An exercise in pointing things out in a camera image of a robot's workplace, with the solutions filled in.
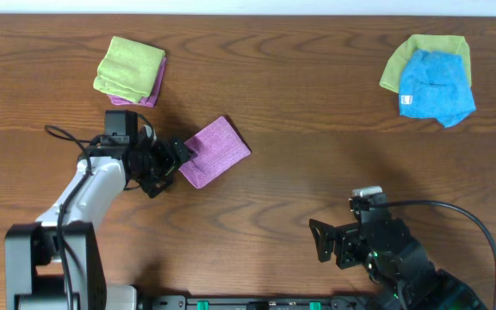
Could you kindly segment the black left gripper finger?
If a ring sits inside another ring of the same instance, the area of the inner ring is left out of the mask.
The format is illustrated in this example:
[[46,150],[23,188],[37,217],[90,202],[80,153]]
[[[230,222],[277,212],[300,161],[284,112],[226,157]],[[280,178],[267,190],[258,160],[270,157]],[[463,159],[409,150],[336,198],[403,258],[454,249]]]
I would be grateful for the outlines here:
[[180,168],[183,164],[190,161],[193,152],[178,138],[172,138],[170,141],[171,153],[174,158],[174,166]]
[[172,179],[151,181],[144,184],[144,192],[149,198],[155,198],[173,184]]

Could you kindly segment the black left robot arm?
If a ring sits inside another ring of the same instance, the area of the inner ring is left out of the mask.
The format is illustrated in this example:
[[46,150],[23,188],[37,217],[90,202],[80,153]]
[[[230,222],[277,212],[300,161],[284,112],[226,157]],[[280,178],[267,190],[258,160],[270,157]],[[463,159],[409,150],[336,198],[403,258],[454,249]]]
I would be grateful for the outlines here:
[[155,297],[132,285],[107,283],[96,229],[115,198],[134,182],[154,198],[192,156],[179,139],[160,139],[145,116],[109,110],[104,131],[77,139],[45,126],[58,139],[75,143],[77,170],[58,200],[35,222],[14,224],[4,239],[8,309],[158,309]]

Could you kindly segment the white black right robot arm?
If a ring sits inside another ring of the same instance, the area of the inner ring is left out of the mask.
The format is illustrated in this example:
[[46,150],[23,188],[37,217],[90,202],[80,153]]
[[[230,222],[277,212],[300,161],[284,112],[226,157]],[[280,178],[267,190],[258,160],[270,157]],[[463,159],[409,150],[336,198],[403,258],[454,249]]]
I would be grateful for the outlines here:
[[367,309],[485,309],[466,283],[436,268],[405,222],[389,212],[393,207],[426,205],[455,210],[491,237],[473,214],[442,201],[375,203],[353,198],[350,207],[356,222],[343,226],[314,219],[308,222],[318,260],[323,263],[335,256],[341,270],[363,266],[369,279],[382,286],[382,295],[371,298]]

